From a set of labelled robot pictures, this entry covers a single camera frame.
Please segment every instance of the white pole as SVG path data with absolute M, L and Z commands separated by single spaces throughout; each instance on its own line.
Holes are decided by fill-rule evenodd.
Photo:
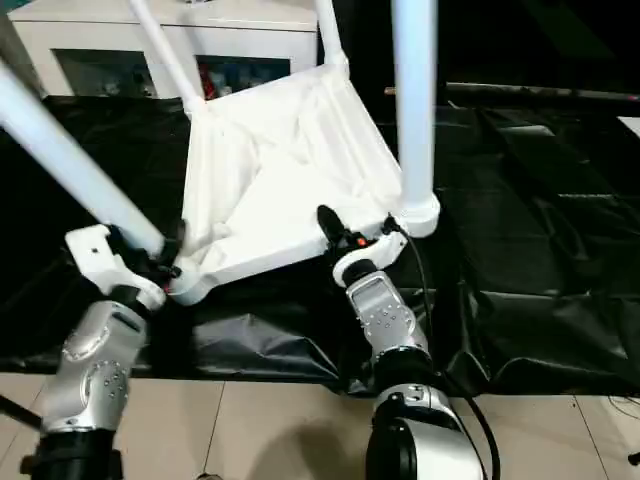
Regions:
M 0 125 L 98 221 L 149 254 L 164 239 L 0 60 Z
M 193 84 L 189 81 L 176 52 L 171 47 L 160 24 L 153 17 L 145 0 L 129 0 L 129 4 L 175 83 L 180 97 L 182 97 L 185 112 L 190 114 L 204 103 L 204 99 L 198 95 Z
M 338 23 L 333 9 L 332 0 L 316 0 L 316 15 L 322 36 L 325 63 L 343 65 L 347 63 L 347 57 L 342 51 Z
M 436 227 L 440 205 L 433 194 L 437 0 L 393 0 L 398 155 L 402 167 L 401 216 L 409 233 Z

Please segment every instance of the tile floor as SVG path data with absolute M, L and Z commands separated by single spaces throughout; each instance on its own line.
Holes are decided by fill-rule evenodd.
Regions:
M 0 375 L 0 392 L 39 410 L 42 376 Z M 117 436 L 127 480 L 364 478 L 371 402 L 313 385 L 134 380 Z M 478 400 L 501 450 L 504 479 L 640 479 L 626 459 L 640 451 L 640 406 L 599 397 Z M 483 458 L 470 410 L 455 402 Z M 627 415 L 616 410 L 619 408 Z M 20 459 L 37 435 L 0 417 L 0 480 L 26 479 Z

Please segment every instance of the black bar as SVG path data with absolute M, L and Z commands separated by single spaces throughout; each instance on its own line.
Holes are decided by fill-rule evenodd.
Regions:
M 395 89 L 387 89 L 385 93 L 392 95 Z M 560 108 L 640 115 L 640 95 L 570 88 L 447 82 L 447 100 L 461 107 Z
M 4 395 L 0 395 L 0 413 L 4 413 L 15 421 L 20 422 L 27 427 L 31 427 L 34 430 L 39 431 L 42 426 L 41 417 L 33 413 L 31 410 L 27 410 L 23 406 L 9 400 Z

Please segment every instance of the wrinkled black sheet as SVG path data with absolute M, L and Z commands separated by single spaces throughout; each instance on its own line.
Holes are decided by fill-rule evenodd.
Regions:
M 180 104 L 47 105 L 169 231 L 187 155 Z M 393 147 L 393 128 L 381 129 Z M 443 213 L 419 246 L 441 368 L 476 393 L 640 393 L 639 154 L 614 117 L 439 110 Z M 2 132 L 0 158 L 0 369 L 51 372 L 97 298 L 62 250 L 64 233 L 92 219 Z M 388 272 L 423 316 L 410 251 Z M 172 305 L 150 325 L 140 376 L 314 382 L 352 394 L 370 386 L 367 345 L 322 259 L 225 285 L 191 308 Z

